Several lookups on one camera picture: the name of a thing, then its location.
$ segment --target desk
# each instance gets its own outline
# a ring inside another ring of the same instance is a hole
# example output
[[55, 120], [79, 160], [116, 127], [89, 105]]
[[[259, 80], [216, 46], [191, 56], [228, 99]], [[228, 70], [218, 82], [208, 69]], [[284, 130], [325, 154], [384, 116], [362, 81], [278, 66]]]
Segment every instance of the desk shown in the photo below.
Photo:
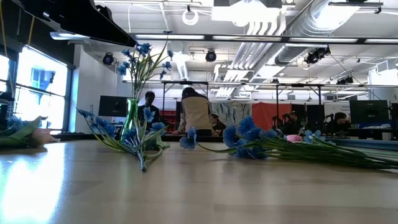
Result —
[[1, 151], [0, 223], [397, 223], [398, 174], [170, 145], [144, 174], [98, 141]]

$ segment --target pink object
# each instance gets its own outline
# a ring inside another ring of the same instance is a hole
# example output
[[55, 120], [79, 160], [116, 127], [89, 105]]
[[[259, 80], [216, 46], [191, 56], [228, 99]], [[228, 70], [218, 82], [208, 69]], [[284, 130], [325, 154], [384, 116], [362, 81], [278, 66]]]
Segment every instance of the pink object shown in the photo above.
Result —
[[42, 129], [42, 128], [37, 128], [33, 133], [32, 133], [32, 142], [30, 144], [31, 147], [39, 147], [43, 146], [44, 144], [48, 142], [54, 141], [54, 138], [50, 134], [51, 129]]
[[290, 142], [302, 142], [303, 141], [303, 139], [300, 136], [295, 135], [295, 134], [286, 136], [286, 140], [288, 140]]

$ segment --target spotlight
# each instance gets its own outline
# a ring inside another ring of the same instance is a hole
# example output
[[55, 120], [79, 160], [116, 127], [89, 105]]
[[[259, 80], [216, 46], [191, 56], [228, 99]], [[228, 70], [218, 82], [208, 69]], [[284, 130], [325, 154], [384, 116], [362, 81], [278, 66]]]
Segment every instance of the spotlight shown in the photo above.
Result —
[[315, 51], [309, 52], [307, 58], [304, 59], [304, 62], [306, 62], [308, 65], [315, 64], [329, 54], [331, 54], [329, 45], [328, 47], [318, 48], [315, 49]]
[[214, 50], [208, 50], [206, 54], [206, 61], [207, 62], [214, 62], [217, 59], [217, 55]]
[[106, 52], [104, 58], [102, 59], [102, 63], [104, 63], [104, 65], [112, 65], [113, 60], [113, 53]]

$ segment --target red panel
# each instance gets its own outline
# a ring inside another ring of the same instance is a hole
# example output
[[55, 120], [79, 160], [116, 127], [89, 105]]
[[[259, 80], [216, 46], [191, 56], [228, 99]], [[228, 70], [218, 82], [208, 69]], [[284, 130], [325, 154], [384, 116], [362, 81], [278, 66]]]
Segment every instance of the red panel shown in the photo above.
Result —
[[[290, 104], [279, 105], [279, 118], [282, 119], [282, 115], [290, 113]], [[264, 130], [272, 128], [272, 117], [276, 115], [276, 104], [275, 103], [255, 103], [252, 104], [252, 115], [254, 123], [257, 127]]]

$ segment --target stage light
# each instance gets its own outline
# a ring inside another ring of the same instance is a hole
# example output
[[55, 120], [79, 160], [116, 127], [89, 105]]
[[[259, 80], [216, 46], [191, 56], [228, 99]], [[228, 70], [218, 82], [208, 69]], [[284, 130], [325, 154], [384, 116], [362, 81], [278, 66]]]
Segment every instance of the stage light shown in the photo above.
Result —
[[206, 61], [207, 62], [214, 62], [216, 59], [217, 59], [217, 55], [214, 52], [214, 50], [207, 51], [207, 54], [206, 54]]
[[106, 52], [104, 58], [102, 59], [102, 63], [104, 63], [104, 65], [112, 65], [113, 61], [113, 53]]

